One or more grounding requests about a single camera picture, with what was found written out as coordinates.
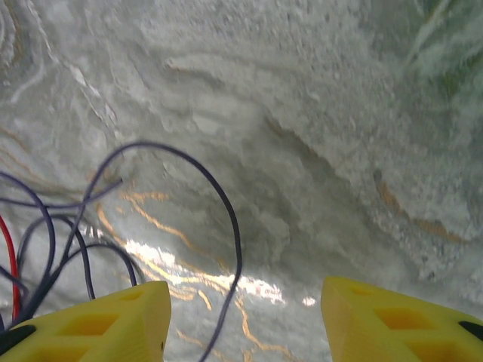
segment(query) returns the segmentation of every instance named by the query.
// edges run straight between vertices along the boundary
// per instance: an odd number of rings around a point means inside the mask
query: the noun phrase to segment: square hole
[[[60,336],[102,336],[118,319],[117,314],[81,315],[70,321]]]
[[[33,353],[24,362],[79,362],[87,348],[52,347]]]
[[[435,328],[422,313],[409,308],[381,308],[374,312],[391,330],[432,330]]]
[[[421,362],[474,362],[481,358],[451,340],[414,340],[406,346]]]

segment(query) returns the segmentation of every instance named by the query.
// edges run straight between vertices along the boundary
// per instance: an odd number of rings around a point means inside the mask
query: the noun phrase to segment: cable bundle
[[[82,201],[74,204],[44,204],[40,199],[40,197],[37,196],[37,194],[30,187],[28,187],[28,185],[26,185],[19,179],[13,177],[12,175],[9,175],[8,173],[4,173],[0,171],[0,178],[7,180],[8,182],[12,183],[16,187],[19,187],[20,189],[25,191],[25,193],[28,194],[33,201],[32,203],[29,203],[25,201],[12,200],[10,198],[0,198],[0,202],[9,203],[16,206],[23,206],[23,207],[36,207],[42,213],[42,217],[34,221],[25,231],[22,237],[22,240],[20,242],[17,256],[15,256],[14,245],[13,245],[10,233],[8,232],[8,228],[5,225],[4,220],[0,217],[0,229],[2,230],[5,236],[5,240],[7,241],[9,260],[11,264],[10,272],[0,266],[0,274],[2,274],[4,277],[6,277],[9,281],[13,283],[14,308],[12,311],[12,323],[8,327],[8,329],[34,316],[34,314],[37,312],[39,306],[42,304],[47,294],[51,291],[52,287],[55,285],[62,270],[77,255],[82,256],[88,295],[90,299],[94,299],[95,294],[94,294],[94,288],[92,286],[91,268],[89,265],[89,256],[88,256],[88,250],[91,248],[106,248],[117,253],[125,262],[132,285],[133,286],[136,285],[137,279],[134,272],[134,269],[135,269],[134,261],[122,248],[120,248],[114,243],[86,244],[84,241],[84,238],[82,237],[81,232],[78,230],[78,227],[83,219],[85,208],[87,207],[87,205],[93,201],[99,200],[104,195],[111,192],[115,187],[119,186],[122,183],[122,180],[119,180],[118,182],[106,187],[104,190],[98,192],[97,194],[93,194],[94,188],[97,182],[99,181],[99,179],[101,178],[101,176],[103,175],[104,171],[111,164],[111,162],[114,161],[115,158],[120,156],[121,153],[123,153],[124,151],[127,151],[128,149],[134,149],[134,148],[157,149],[157,150],[170,152],[171,154],[181,157],[182,159],[184,159],[185,161],[188,161],[191,165],[196,167],[203,174],[203,176],[205,176],[205,178],[210,182],[210,184],[214,187],[217,194],[220,196],[229,214],[230,221],[232,223],[233,234],[235,237],[235,252],[236,252],[235,277],[233,279],[231,287],[229,288],[229,292],[226,295],[225,302],[223,303],[223,306],[221,308],[217,326],[215,327],[211,340],[208,343],[208,346],[205,349],[205,352],[199,359],[199,361],[202,362],[206,360],[206,358],[210,354],[211,350],[214,347],[214,344],[216,343],[220,335],[221,329],[223,327],[223,323],[225,321],[226,313],[228,312],[229,304],[233,296],[235,295],[238,280],[242,275],[242,244],[240,239],[240,231],[239,231],[238,221],[236,219],[235,211],[233,210],[233,206],[231,205],[228,197],[226,196],[226,193],[224,192],[224,190],[222,189],[218,181],[216,181],[215,178],[211,175],[211,173],[193,157],[187,155],[185,152],[180,151],[179,149],[175,149],[174,147],[165,145],[163,143],[139,141],[134,143],[128,143],[113,151],[111,154],[109,154],[106,157],[106,159],[99,166],[91,183],[89,183],[88,187],[85,190]],[[49,210],[68,210],[68,209],[77,209],[77,213],[74,215],[69,215],[67,213],[51,214],[49,212]],[[59,221],[66,223],[70,227],[69,236],[67,238],[66,246],[63,250],[62,257],[60,259],[60,264],[56,268],[54,268],[54,256],[55,256],[55,248],[56,248],[56,236],[55,236],[55,230],[54,230],[54,224],[53,224],[54,219],[58,219]],[[22,282],[21,271],[22,271],[23,263],[25,261],[26,248],[29,245],[29,241],[32,236],[32,233],[42,223],[45,223],[48,229],[48,236],[49,236],[48,261],[46,263],[44,272],[42,274],[42,278],[37,288],[35,289],[35,291],[33,291],[33,293],[30,293],[28,288]],[[72,251],[71,249],[72,249],[72,243],[74,238],[77,239],[79,248]]]

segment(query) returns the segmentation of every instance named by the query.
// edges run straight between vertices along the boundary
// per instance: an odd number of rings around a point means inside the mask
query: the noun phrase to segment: yellow plastic part
[[[37,330],[0,361],[159,362],[170,319],[167,283],[150,281],[21,324]]]
[[[326,278],[321,309],[334,362],[478,362],[470,315],[347,278]]]

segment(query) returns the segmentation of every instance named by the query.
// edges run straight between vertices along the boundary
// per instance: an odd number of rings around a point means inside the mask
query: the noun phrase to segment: marble surface
[[[211,360],[330,361],[328,275],[481,317],[481,37],[471,29],[483,12],[472,6],[0,0],[0,165],[46,200],[75,200],[129,140],[197,157],[235,206],[245,258]],[[85,234],[113,238],[147,278],[170,283],[165,360],[197,360],[234,269],[223,205],[159,152],[126,152],[109,174],[126,182],[89,209]],[[17,240],[36,215],[0,211]],[[45,231],[35,238],[32,282]],[[97,254],[93,269],[99,295],[127,286],[114,256]],[[80,271],[80,261],[68,269],[42,312],[87,299]]]

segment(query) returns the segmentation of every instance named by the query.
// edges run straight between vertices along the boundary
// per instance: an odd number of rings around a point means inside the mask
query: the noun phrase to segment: black rubber piece
[[[480,324],[466,321],[458,322],[458,324],[483,342],[483,326],[481,326]]]
[[[0,334],[0,356],[10,351],[36,330],[35,326],[27,324]]]

